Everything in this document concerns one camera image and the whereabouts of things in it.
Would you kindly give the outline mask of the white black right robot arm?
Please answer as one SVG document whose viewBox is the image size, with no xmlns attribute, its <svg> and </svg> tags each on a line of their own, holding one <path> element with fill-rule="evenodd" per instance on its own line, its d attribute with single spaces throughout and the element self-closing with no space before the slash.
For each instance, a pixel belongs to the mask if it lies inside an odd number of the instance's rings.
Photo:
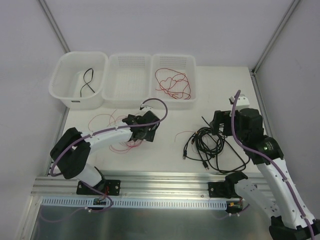
<svg viewBox="0 0 320 240">
<path fill-rule="evenodd" d="M 269 220 L 274 240 L 313 240 L 320 233 L 320 221 L 309 211 L 289 174 L 277 141 L 264 134 L 263 118 L 257 109 L 215 111 L 210 123 L 213 134 L 219 129 L 233 136 L 261 172 L 274 201 L 262 194 L 242 171 L 227 175 L 224 181 L 208 183 L 210 197 L 243 198 Z"/>
</svg>

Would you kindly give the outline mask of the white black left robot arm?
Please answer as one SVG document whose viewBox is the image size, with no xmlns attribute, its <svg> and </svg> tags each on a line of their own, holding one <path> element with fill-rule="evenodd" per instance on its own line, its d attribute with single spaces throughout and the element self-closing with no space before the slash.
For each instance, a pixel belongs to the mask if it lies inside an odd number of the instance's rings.
<svg viewBox="0 0 320 240">
<path fill-rule="evenodd" d="M 75 178 L 99 195 L 105 189 L 106 180 L 97 167 L 88 163 L 89 156 L 113 144 L 152 142 L 162 120 L 148 110 L 142 115 L 129 114 L 114 125 L 92 133 L 69 128 L 50 151 L 53 160 L 50 175 L 63 176 L 67 180 Z"/>
</svg>

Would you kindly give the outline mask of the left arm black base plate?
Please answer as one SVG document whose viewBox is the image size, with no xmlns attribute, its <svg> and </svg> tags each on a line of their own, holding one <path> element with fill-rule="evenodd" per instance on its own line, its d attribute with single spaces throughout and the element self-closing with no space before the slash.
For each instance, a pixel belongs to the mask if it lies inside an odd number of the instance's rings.
<svg viewBox="0 0 320 240">
<path fill-rule="evenodd" d="M 79 181 L 76 189 L 77 195 L 103 195 L 119 196 L 121 189 L 121 181 L 114 179 L 103 179 L 92 190 L 83 182 Z"/>
</svg>

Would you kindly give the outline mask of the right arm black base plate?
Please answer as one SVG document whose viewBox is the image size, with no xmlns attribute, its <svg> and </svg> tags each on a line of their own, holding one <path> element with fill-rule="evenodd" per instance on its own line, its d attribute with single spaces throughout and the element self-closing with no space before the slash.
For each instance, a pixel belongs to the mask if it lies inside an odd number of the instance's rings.
<svg viewBox="0 0 320 240">
<path fill-rule="evenodd" d="M 240 198 L 235 192 L 234 184 L 227 183 L 226 181 L 209 182 L 208 194 L 210 198 Z"/>
</svg>

